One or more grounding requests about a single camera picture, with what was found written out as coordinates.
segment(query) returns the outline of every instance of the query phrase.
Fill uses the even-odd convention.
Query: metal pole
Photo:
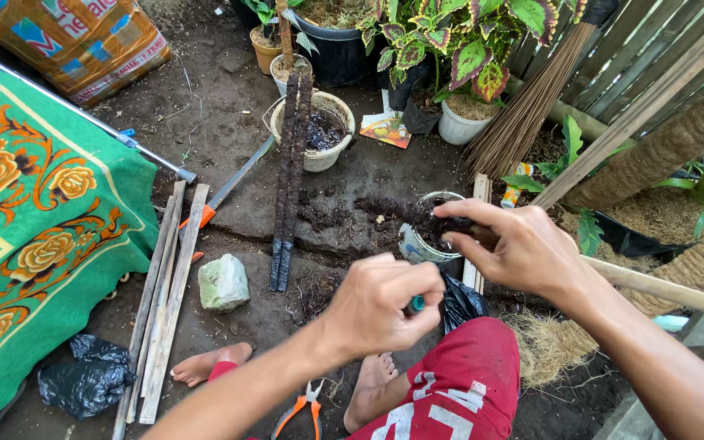
[[[70,103],[67,103],[64,99],[60,98],[59,96],[51,93],[49,90],[46,90],[44,87],[41,85],[38,85],[31,79],[15,72],[14,70],[11,70],[7,68],[6,66],[2,65],[0,63],[0,70],[13,75],[15,78],[23,81],[27,85],[31,86],[34,90],[37,90],[38,92],[42,93],[43,95],[49,97],[50,99],[53,99],[58,104],[61,104],[68,110],[72,111],[73,113],[77,114],[80,117],[83,117],[86,121],[91,122],[93,125],[96,125],[99,128],[102,128],[108,135],[112,136],[115,140],[119,141],[123,145],[128,146],[129,148],[135,148],[137,149],[140,154],[145,156],[151,161],[154,161],[158,163],[159,165],[162,165],[164,167],[169,168],[172,172],[176,173],[178,175],[178,178],[184,179],[188,184],[192,184],[195,181],[195,178],[197,177],[197,174],[184,169],[183,167],[179,167],[169,160],[165,159],[164,157],[154,153],[153,151],[145,148],[143,145],[140,145],[140,143],[131,137],[127,135],[122,135],[119,133],[117,130],[113,129],[110,125],[105,124],[104,122],[94,118],[92,115],[87,114],[83,110],[77,108],[76,106],[73,106]]]

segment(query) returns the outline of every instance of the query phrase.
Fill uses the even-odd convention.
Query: broom bristles
[[[553,102],[561,93],[575,59],[596,29],[580,22],[542,68],[526,81],[490,124],[469,144],[465,164],[474,173],[500,178],[513,172],[540,131]]]

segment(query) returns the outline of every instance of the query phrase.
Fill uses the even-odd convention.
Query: green blanket
[[[0,409],[156,243],[156,166],[0,71]]]

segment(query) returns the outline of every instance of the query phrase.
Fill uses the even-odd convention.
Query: pliers
[[[279,422],[276,423],[276,428],[271,434],[271,440],[276,440],[276,437],[279,436],[279,432],[282,431],[284,425],[287,425],[289,419],[297,414],[297,412],[306,405],[306,402],[311,402],[311,418],[314,419],[314,438],[315,440],[322,440],[322,422],[319,420],[319,409],[322,405],[317,402],[317,396],[323,384],[325,384],[325,379],[322,379],[317,389],[311,391],[311,381],[308,381],[308,385],[306,385],[306,395],[299,395],[295,406],[288,409],[282,418],[279,419]]]

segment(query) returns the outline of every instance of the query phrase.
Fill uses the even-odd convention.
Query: white bucket
[[[282,122],[284,121],[284,105],[285,100],[283,99],[279,105],[276,106],[276,109],[273,110],[271,123],[268,126],[278,143],[282,141],[281,131]],[[330,93],[318,92],[316,90],[311,95],[311,107],[327,110],[338,116],[341,123],[347,128],[347,135],[341,139],[338,145],[323,151],[304,151],[304,170],[308,172],[323,172],[336,163],[336,159],[339,158],[341,151],[347,148],[347,145],[349,145],[352,140],[352,133],[354,133],[355,130],[354,116],[352,116],[352,110],[350,110],[344,101]]]
[[[454,145],[463,145],[474,139],[494,118],[491,116],[484,121],[472,121],[460,117],[450,110],[445,101],[442,101],[442,110],[444,113],[439,119],[439,135],[445,142]]]
[[[435,191],[433,193],[426,194],[420,199],[420,201],[428,199],[442,199],[442,200],[463,200],[464,196],[460,194],[451,193],[449,191]],[[422,239],[420,234],[418,234],[411,225],[404,223],[398,230],[398,250],[401,255],[413,265],[418,265],[422,262],[432,262],[435,265],[444,265],[445,263],[455,260],[455,258],[461,255],[457,252],[452,254],[447,252],[442,252],[434,249]]]
[[[273,66],[276,60],[280,59],[284,54],[279,55],[271,61],[271,75],[273,76],[273,82],[276,83],[276,88],[279,89],[279,95],[284,96],[287,94],[287,83],[279,81],[279,79],[276,78],[276,75],[273,75]],[[309,67],[311,67],[311,63],[308,62],[308,59],[306,59],[305,56],[303,55],[298,55],[295,54],[295,58],[302,58],[306,61],[306,64],[308,64]]]

